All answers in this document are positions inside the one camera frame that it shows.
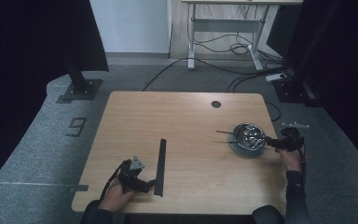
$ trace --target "person's left hand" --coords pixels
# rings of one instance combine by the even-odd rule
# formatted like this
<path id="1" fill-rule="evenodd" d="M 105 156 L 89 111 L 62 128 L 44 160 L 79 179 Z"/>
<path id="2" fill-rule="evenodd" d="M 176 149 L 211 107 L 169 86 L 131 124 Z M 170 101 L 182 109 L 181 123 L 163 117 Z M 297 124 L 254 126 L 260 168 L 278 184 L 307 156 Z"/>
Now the person's left hand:
<path id="1" fill-rule="evenodd" d="M 127 192 L 123 193 L 123 186 L 118 178 L 115 178 L 98 208 L 113 213 L 118 212 L 136 195 L 136 193 L 137 191 L 133 189 L 128 189 Z"/>

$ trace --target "gray carpet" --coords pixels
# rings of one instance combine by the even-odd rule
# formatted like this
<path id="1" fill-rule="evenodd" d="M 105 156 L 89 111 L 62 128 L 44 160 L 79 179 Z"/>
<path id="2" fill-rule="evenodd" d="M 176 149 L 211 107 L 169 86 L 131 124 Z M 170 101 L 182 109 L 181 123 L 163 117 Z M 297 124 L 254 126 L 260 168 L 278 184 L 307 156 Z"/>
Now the gray carpet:
<path id="1" fill-rule="evenodd" d="M 115 65 L 111 73 L 84 72 L 103 84 L 93 101 L 56 104 L 70 84 L 68 76 L 51 81 L 48 97 L 26 135 L 0 171 L 0 223 L 79 223 L 82 214 L 71 202 L 86 164 L 105 104 L 111 91 L 140 91 L 165 65 Z M 231 67 L 245 72 L 251 69 Z M 147 91 L 224 92 L 239 75 L 210 66 L 188 71 L 175 65 L 165 71 Z M 265 77 L 241 83 L 237 92 L 257 92 L 280 108 L 273 122 L 279 133 L 282 123 L 308 124 L 301 130 L 308 149 L 307 202 L 313 223 L 358 224 L 358 151 L 322 108 L 281 104 Z M 268 105 L 272 118 L 278 111 Z M 86 118 L 78 137 L 70 128 L 73 118 Z M 164 218 L 130 216 L 131 223 L 171 223 Z M 201 218 L 197 223 L 241 223 L 235 217 Z"/>

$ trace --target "background table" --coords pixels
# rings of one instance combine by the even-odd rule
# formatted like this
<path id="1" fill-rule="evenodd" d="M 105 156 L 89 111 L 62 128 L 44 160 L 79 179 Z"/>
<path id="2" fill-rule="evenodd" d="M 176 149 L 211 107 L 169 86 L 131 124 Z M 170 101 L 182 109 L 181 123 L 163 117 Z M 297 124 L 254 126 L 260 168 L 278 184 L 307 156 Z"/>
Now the background table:
<path id="1" fill-rule="evenodd" d="M 221 107 L 212 107 L 218 101 Z M 285 178 L 272 148 L 255 159 L 234 153 L 227 135 L 252 122 L 276 137 L 263 97 L 249 93 L 111 93 L 80 186 L 75 211 L 99 199 L 106 180 L 134 155 L 145 164 L 139 178 L 156 177 L 160 139 L 167 140 L 164 195 L 138 193 L 127 213 L 249 215 L 272 204 L 285 209 Z"/>
<path id="2" fill-rule="evenodd" d="M 303 0 L 182 0 L 183 3 L 191 5 L 191 23 L 189 24 L 189 49 L 188 49 L 188 69 L 194 69 L 194 33 L 195 32 L 224 32 L 224 33 L 252 33 L 255 34 L 249 52 L 252 56 L 255 68 L 263 70 L 263 66 L 258 58 L 257 45 L 269 13 L 270 5 L 300 5 Z M 261 18 L 256 20 L 216 20 L 216 19 L 197 19 L 197 4 L 215 5 L 264 5 Z"/>

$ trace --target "white wall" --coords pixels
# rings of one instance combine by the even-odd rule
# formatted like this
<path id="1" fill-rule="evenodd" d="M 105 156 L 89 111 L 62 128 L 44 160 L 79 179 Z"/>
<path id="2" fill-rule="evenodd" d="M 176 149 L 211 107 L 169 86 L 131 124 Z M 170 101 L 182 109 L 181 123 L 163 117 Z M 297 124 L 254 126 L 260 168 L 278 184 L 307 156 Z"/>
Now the white wall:
<path id="1" fill-rule="evenodd" d="M 90 0 L 105 52 L 169 52 L 171 0 Z"/>

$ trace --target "silver bowl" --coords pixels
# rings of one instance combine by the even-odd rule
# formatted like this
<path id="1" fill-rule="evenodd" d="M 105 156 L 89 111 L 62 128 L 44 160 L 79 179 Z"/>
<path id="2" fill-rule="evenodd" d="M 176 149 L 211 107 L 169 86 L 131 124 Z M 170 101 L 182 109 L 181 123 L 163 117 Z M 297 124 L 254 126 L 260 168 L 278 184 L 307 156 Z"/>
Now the silver bowl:
<path id="1" fill-rule="evenodd" d="M 254 158 L 263 154 L 266 134 L 253 123 L 241 123 L 228 135 L 228 143 L 237 154 Z"/>

